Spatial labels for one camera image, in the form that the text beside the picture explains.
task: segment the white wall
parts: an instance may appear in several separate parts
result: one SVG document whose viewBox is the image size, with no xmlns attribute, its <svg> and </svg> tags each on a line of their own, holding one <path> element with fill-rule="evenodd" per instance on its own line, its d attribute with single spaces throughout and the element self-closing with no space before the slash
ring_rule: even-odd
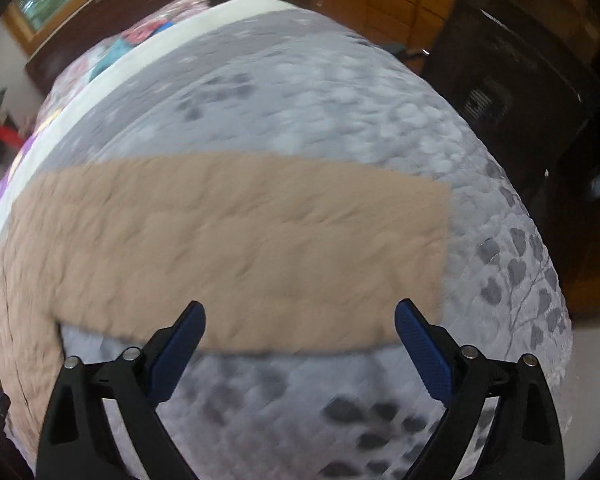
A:
<svg viewBox="0 0 600 480">
<path fill-rule="evenodd" d="M 24 71 L 26 62 L 26 54 L 0 21 L 0 90 L 6 87 L 4 105 L 18 124 L 36 115 L 43 101 Z"/>
</svg>

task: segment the bed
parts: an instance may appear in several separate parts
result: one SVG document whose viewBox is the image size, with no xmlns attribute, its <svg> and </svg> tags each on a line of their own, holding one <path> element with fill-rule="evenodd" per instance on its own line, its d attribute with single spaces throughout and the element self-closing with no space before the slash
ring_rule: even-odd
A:
<svg viewBox="0 0 600 480">
<path fill-rule="evenodd" d="M 173 113 L 185 95 L 198 104 L 188 120 Z M 86 162 L 273 152 L 445 182 L 442 325 L 488 357 L 537 355 L 568 427 L 571 324 L 535 225 L 451 106 L 361 36 L 278 0 L 233 0 L 139 45 L 43 123 L 0 191 L 0 240 L 35 176 Z M 64 353 L 85 362 L 115 358 L 130 343 L 66 324 L 61 336 Z M 327 355 L 205 353 L 158 413 L 201 478 L 401 478 L 443 409 L 392 344 Z M 488 402 L 465 473 L 493 413 Z M 125 463 L 144 478 L 120 416 L 114 408 L 109 416 Z"/>
</svg>

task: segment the quilted bedspread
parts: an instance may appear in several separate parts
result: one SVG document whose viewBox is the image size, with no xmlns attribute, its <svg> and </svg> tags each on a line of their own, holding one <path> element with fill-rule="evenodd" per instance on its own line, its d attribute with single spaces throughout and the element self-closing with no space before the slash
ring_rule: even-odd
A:
<svg viewBox="0 0 600 480">
<path fill-rule="evenodd" d="M 231 150 L 352 160 L 448 183 L 442 325 L 491 358 L 537 355 L 564 430 L 571 325 L 516 191 L 427 82 L 325 17 L 270 12 L 189 41 L 97 104 L 39 171 Z M 114 358 L 128 344 L 71 326 L 62 337 L 66 354 L 85 362 Z M 197 354 L 158 412 L 203 479 L 401 478 L 443 407 L 404 349 L 390 345 L 321 356 Z M 487 403 L 465 472 L 493 413 Z M 142 478 L 115 409 L 110 418 Z"/>
</svg>

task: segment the beige cloth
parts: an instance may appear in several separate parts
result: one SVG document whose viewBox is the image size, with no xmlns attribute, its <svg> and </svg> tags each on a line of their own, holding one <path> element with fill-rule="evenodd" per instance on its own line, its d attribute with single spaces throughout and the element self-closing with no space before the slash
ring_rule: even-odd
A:
<svg viewBox="0 0 600 480">
<path fill-rule="evenodd" d="M 45 174 L 0 240 L 0 381 L 34 456 L 58 322 L 147 340 L 189 303 L 202 348 L 334 352 L 393 342 L 410 297 L 438 320 L 449 190 L 370 166 L 197 153 Z"/>
</svg>

